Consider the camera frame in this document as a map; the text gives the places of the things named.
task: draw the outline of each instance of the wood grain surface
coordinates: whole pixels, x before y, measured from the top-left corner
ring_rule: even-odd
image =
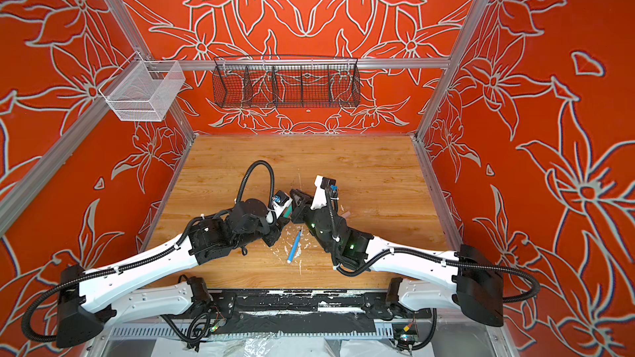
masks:
[[[249,165],[266,160],[275,172],[275,190],[314,194],[316,175],[337,179],[340,215],[350,227],[395,243],[432,250],[447,248],[436,211],[409,137],[199,136],[163,211],[149,248],[181,233],[188,220],[234,205]],[[266,202],[269,173],[256,168],[243,200]],[[298,231],[290,223],[272,248],[258,240],[248,255],[229,256],[185,271],[210,288],[385,289],[393,273],[368,272],[348,278],[332,269],[330,256],[305,229],[297,256],[286,262]],[[179,273],[153,283],[174,284]]]

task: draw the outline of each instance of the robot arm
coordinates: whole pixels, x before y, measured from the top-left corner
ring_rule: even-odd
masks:
[[[474,321],[501,327],[504,302],[532,298],[540,289],[533,276],[515,268],[496,266],[468,245],[462,245],[459,251],[417,249],[350,228],[331,204],[331,199],[338,199],[335,179],[318,176],[315,186],[314,196],[291,190],[291,221],[306,224],[324,251],[331,254],[333,269],[346,276],[372,270],[417,279],[393,279],[389,287],[389,297],[392,295],[410,311],[436,307],[460,309]],[[531,283],[531,289],[519,296],[503,298],[503,273],[523,277]]]
[[[271,175],[268,205],[252,198],[241,200],[246,181],[257,165],[265,165]],[[22,332],[36,342],[55,341],[57,347],[71,347],[99,335],[106,325],[115,322],[180,314],[194,305],[211,307],[202,279],[191,278],[176,287],[138,289],[169,274],[225,257],[234,249],[240,248],[246,255],[247,244],[259,239],[272,247],[291,213],[289,195],[273,191],[271,166],[255,162],[242,180],[232,209],[193,218],[184,232],[172,240],[114,264],[88,270],[79,265],[68,267],[62,271],[60,284],[45,291],[27,308]],[[30,326],[30,319],[38,305],[57,292],[58,333],[37,334]],[[167,316],[164,319],[168,324],[171,322]]]

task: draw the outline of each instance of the orange wall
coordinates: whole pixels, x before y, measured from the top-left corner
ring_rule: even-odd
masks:
[[[0,0],[0,31],[2,198],[132,50],[103,0]],[[27,341],[22,313],[68,265],[137,253],[184,148],[171,115],[134,123],[108,113],[96,126],[0,239],[0,356],[69,352]],[[37,331],[56,331],[54,299],[34,315]]]
[[[0,199],[132,49],[103,0],[0,0]]]
[[[67,266],[99,267],[139,251],[185,146],[170,115],[136,123],[108,112],[2,237],[0,355],[60,352],[26,340],[22,312]],[[55,300],[34,315],[36,331],[56,332]]]
[[[123,0],[155,58],[449,55],[472,0]],[[439,69],[362,73],[357,109],[220,109],[208,73],[179,103],[202,134],[416,130]]]
[[[505,309],[523,356],[635,353],[634,11],[490,0],[425,138],[464,242],[543,285]]]

